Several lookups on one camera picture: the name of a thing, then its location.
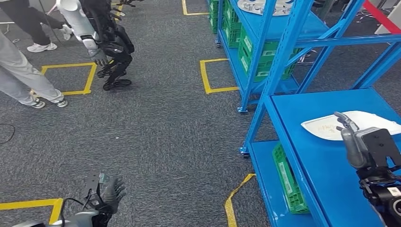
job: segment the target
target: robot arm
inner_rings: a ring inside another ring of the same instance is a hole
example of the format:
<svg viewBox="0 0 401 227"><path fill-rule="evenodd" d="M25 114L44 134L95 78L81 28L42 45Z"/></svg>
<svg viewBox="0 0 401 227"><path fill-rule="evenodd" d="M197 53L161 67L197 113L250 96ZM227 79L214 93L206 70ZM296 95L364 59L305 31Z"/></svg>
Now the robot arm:
<svg viewBox="0 0 401 227"><path fill-rule="evenodd" d="M105 192L100 195L99 174L90 174L84 189L85 204L90 206L90 210L79 212L69 219L64 220L63 202L61 209L62 220L56 221L51 225L45 225L39 221L27 221L13 227L107 227L112 215L117 213L118 205L125 196L123 190L124 182L119 178L114 178L106 187Z"/></svg>
<svg viewBox="0 0 401 227"><path fill-rule="evenodd" d="M79 0L57 0L57 8L71 25L75 37L88 49L91 59L100 66L108 64L107 57L98 43L100 37L87 18Z"/></svg>
<svg viewBox="0 0 401 227"><path fill-rule="evenodd" d="M338 127L347 148L347 159L357 171L363 195L385 227L401 226L401 154L387 129L358 126L345 114L335 112L344 128ZM389 166L390 158L394 166Z"/></svg>

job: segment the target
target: shoe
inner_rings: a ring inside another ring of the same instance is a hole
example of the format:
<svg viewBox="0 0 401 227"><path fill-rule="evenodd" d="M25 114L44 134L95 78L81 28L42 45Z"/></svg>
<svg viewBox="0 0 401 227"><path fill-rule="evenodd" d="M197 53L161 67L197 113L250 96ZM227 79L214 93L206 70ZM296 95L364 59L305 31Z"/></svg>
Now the shoe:
<svg viewBox="0 0 401 227"><path fill-rule="evenodd" d="M57 46L54 43L50 43L49 45L33 44L32 46L29 46L26 49L32 53L39 53L43 51L51 51L57 49Z"/></svg>
<svg viewBox="0 0 401 227"><path fill-rule="evenodd" d="M55 104L56 104L58 107L66 107L66 106L68 105L68 102L67 102L67 100L63 99L63 100L61 100L61 101L59 101L59 102L56 102Z"/></svg>
<svg viewBox="0 0 401 227"><path fill-rule="evenodd" d="M73 36L72 34L72 29L68 27L68 25L64 24L62 29L59 29L61 33L63 34L63 37L65 40L70 40L71 37Z"/></svg>
<svg viewBox="0 0 401 227"><path fill-rule="evenodd" d="M40 99L38 99L38 98L35 98L35 103L36 104L29 105L29 106L31 106L35 109L42 109L46 105L46 103L40 101Z"/></svg>

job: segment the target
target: black cable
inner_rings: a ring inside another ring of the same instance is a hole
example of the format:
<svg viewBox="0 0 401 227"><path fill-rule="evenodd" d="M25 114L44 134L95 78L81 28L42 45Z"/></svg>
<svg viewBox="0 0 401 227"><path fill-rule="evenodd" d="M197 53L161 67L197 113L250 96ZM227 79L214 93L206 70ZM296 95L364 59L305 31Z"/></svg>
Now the black cable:
<svg viewBox="0 0 401 227"><path fill-rule="evenodd" d="M63 203L61 204L61 210L60 210L61 227L65 227L64 207L65 207L65 204L66 204L66 202L67 202L68 200L72 200L72 201L74 201L74 202L77 202L77 203L81 204L82 206L84 205L82 202L79 202L78 200L73 199L73 198L66 198L66 199L64 199L64 200L63 200Z"/></svg>
<svg viewBox="0 0 401 227"><path fill-rule="evenodd" d="M0 124L0 125L11 126L12 129L13 129L13 130L12 130L12 133L11 133L11 136L9 136L9 137L6 139L6 141L0 143L0 145L2 145L2 144L5 144L5 143L9 142L9 141L14 137L14 134L15 134L15 127L14 127L14 125L12 125L12 124Z"/></svg>
<svg viewBox="0 0 401 227"><path fill-rule="evenodd" d="M90 197L92 197L91 192L92 192L92 189L89 189L88 196L87 196L88 198L87 198L86 202L84 203L84 206L82 207L82 211L85 210L87 204L89 203Z"/></svg>

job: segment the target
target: green crate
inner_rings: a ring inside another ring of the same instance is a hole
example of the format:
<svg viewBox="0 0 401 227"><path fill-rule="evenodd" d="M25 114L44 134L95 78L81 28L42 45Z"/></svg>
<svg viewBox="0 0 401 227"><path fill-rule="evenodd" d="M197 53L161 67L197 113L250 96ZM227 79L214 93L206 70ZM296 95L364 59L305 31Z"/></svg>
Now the green crate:
<svg viewBox="0 0 401 227"><path fill-rule="evenodd" d="M217 18L209 17L210 28L213 34L217 34Z"/></svg>
<svg viewBox="0 0 401 227"><path fill-rule="evenodd" d="M217 18L218 16L218 0L210 0L209 17Z"/></svg>
<svg viewBox="0 0 401 227"><path fill-rule="evenodd" d="M273 159L279 172L281 186L286 196L289 211L293 214L310 213L280 143L273 149Z"/></svg>
<svg viewBox="0 0 401 227"><path fill-rule="evenodd" d="M231 30L240 30L242 27L242 24L239 20L239 17L235 13L234 8L231 6L229 0L224 1L224 7L223 7L223 18L225 18L228 22L228 27Z"/></svg>
<svg viewBox="0 0 401 227"><path fill-rule="evenodd" d="M247 52L252 56L253 53L253 44L249 36L246 34L245 29L242 27L241 29L241 41L244 42L244 46L247 48ZM276 55L276 50L279 47L278 41L267 41L263 45L262 55L259 59L260 62L271 62L274 59L274 55ZM297 53L299 53L302 48L295 48L290 57L294 57Z"/></svg>
<svg viewBox="0 0 401 227"><path fill-rule="evenodd" d="M228 47L234 48L239 46L239 41L241 37L241 30L233 30L228 26L228 22L223 20L223 31L226 34Z"/></svg>
<svg viewBox="0 0 401 227"><path fill-rule="evenodd" d="M245 75L248 76L248 70L249 67L251 66L251 58L252 56L246 51L246 47L244 47L244 43L240 41L239 47L238 47L238 57L241 62L242 68L245 72ZM261 82L264 80L271 68L272 62L259 62L258 67L256 69L256 75L254 78L254 82ZM285 70L283 75L281 76L281 79L290 79L291 74L294 71L295 64L288 66Z"/></svg>

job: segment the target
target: white label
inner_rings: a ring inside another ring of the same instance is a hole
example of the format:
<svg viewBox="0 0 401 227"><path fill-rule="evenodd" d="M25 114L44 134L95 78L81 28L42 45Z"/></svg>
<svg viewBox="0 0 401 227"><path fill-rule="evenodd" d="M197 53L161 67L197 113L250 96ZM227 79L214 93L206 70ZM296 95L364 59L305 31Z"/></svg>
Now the white label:
<svg viewBox="0 0 401 227"><path fill-rule="evenodd" d="M241 62L242 62L242 65L245 68L245 71L247 72L248 71L248 64L246 63L245 58L243 56L241 58Z"/></svg>
<svg viewBox="0 0 401 227"><path fill-rule="evenodd" d="M289 183L289 180L288 180L287 173L286 173L286 170L284 168L284 163L283 162L279 162L279 169L280 169L281 176L283 177L284 187L286 188L287 193L290 194L290 193L292 193L292 188L291 188L291 185Z"/></svg>
<svg viewBox="0 0 401 227"><path fill-rule="evenodd" d="M389 190L389 192L391 193L391 195L393 196L401 196L401 192L400 190L398 190L398 188L387 188L387 190Z"/></svg>
<svg viewBox="0 0 401 227"><path fill-rule="evenodd" d="M227 17L228 17L228 19L231 19L230 9L227 9Z"/></svg>
<svg viewBox="0 0 401 227"><path fill-rule="evenodd" d="M228 29L228 27L226 27L226 29L224 30L226 32L227 35L227 39L230 37L228 34L230 33L230 30Z"/></svg>
<svg viewBox="0 0 401 227"><path fill-rule="evenodd" d="M248 47L249 52L251 52L252 43L249 41L248 36L245 36L244 42L245 42L246 47Z"/></svg>

